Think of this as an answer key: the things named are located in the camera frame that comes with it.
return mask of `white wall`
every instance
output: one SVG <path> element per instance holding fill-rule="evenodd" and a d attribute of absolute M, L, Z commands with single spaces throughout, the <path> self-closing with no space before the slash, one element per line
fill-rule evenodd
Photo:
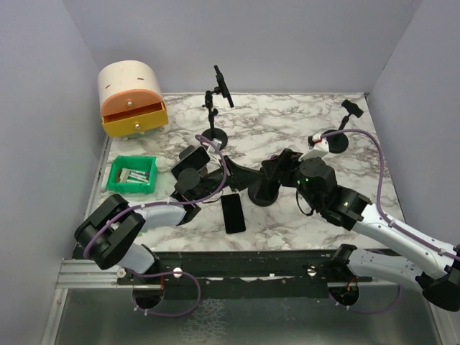
<path fill-rule="evenodd" d="M 154 68 L 163 91 L 370 91 L 420 0 L 63 0 L 100 69 Z"/>
<path fill-rule="evenodd" d="M 0 343 L 38 344 L 104 140 L 98 68 L 58 0 L 3 0 L 0 32 Z"/>
<path fill-rule="evenodd" d="M 406 220 L 460 243 L 460 1 L 425 0 L 369 96 Z"/>

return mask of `marble table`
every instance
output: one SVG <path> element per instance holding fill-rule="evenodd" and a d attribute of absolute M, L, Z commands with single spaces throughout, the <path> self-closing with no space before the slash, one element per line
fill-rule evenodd
<path fill-rule="evenodd" d="M 170 168 L 179 153 L 197 145 L 194 135 L 207 125 L 207 109 L 202 108 L 203 95 L 170 94 L 165 97 L 170 123 L 139 139 L 114 139 L 103 174 L 98 203 L 112 194 L 105 189 L 111 163 L 118 155 L 154 155 L 159 170 L 155 192 L 149 195 L 125 194 L 128 201 L 161 200 L 173 192 L 175 179 Z M 215 97 L 219 110 L 216 126 L 226 131 L 229 144 L 224 154 L 237 164 L 259 168 L 260 162 L 288 147 L 305 152 L 307 137 L 327 129 L 336 129 L 346 115 L 344 99 L 358 103 L 364 115 L 352 116 L 346 128 L 365 129 L 375 134 L 364 95 L 233 95 L 235 108 L 230 109 L 221 97 Z M 336 171 L 338 183 L 375 200 L 379 162 L 376 149 L 361 134 L 349 134 L 349 148 L 340 155 L 329 154 L 325 161 Z M 208 166 L 209 171 L 215 167 Z M 137 237 L 136 243 L 157 251 L 234 251 L 335 249 L 340 244 L 362 248 L 381 248 L 378 242 L 326 223 L 318 214 L 306 218 L 295 203 L 295 191 L 281 188 L 277 202 L 267 208 L 255 206 L 242 191 L 241 202 L 247 230 L 227 235 L 220 202 L 202 205 L 202 211 L 184 226 L 150 229 Z M 308 210 L 305 202 L 301 206 Z M 385 171 L 382 206 L 398 219 L 403 219 L 390 174 Z"/>

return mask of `green plastic bin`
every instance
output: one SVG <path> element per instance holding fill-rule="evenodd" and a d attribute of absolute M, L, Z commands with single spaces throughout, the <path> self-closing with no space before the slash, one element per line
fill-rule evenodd
<path fill-rule="evenodd" d="M 117 193 L 144 193 L 149 194 L 155 191 L 158 169 L 155 164 L 155 156 L 118 156 L 112 163 L 109 180 L 106 189 Z M 150 173 L 148 183 L 120 183 L 116 177 L 122 168 L 141 170 Z"/>

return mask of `black stand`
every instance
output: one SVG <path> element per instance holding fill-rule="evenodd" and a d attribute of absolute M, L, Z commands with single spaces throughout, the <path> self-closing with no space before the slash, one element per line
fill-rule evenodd
<path fill-rule="evenodd" d="M 227 98 L 229 101 L 230 108 L 233 108 L 234 105 L 233 100 L 231 99 L 230 91 L 225 84 L 224 76 L 219 70 L 219 67 L 215 65 L 214 70 L 216 71 L 216 80 L 218 86 L 214 88 L 214 91 L 206 91 L 204 96 L 204 106 L 208 109 L 209 129 L 205 130 L 202 135 L 211 141 L 213 139 L 220 140 L 222 142 L 220 150 L 223 150 L 224 147 L 229 143 L 229 137 L 222 129 L 216 128 L 214 126 L 214 117 L 216 117 L 219 111 L 214 108 L 213 94 L 219 95 L 221 93 L 222 97 Z"/>
<path fill-rule="evenodd" d="M 344 116 L 342 122 L 340 123 L 338 131 L 341 131 L 345 128 L 345 125 L 350 120 L 351 115 L 355 115 L 357 118 L 360 118 L 361 115 L 364 113 L 357 104 L 350 102 L 348 99 L 342 102 L 342 106 L 348 111 L 348 115 Z M 324 134 L 335 132 L 335 129 L 329 129 L 325 131 Z M 334 135 L 330 139 L 328 139 L 329 143 L 329 151 L 331 153 L 342 153 L 348 148 L 348 138 L 344 133 L 340 133 Z"/>

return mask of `black phone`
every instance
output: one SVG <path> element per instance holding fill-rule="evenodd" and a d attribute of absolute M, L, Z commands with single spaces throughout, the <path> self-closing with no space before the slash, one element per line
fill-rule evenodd
<path fill-rule="evenodd" d="M 195 169 L 196 171 L 200 171 L 203 169 L 206 164 L 209 163 L 209 155 L 206 152 L 206 149 L 203 146 L 200 146 L 193 150 L 187 157 L 185 157 L 183 160 L 181 160 L 179 163 L 174 165 L 171 168 L 171 173 L 174 175 L 176 179 L 178 179 L 179 174 L 182 172 L 182 170 L 187 169 L 188 167 L 191 167 Z"/>
<path fill-rule="evenodd" d="M 246 231 L 242 201 L 239 194 L 228 194 L 221 197 L 222 212 L 224 213 L 225 232 L 237 234 Z"/>

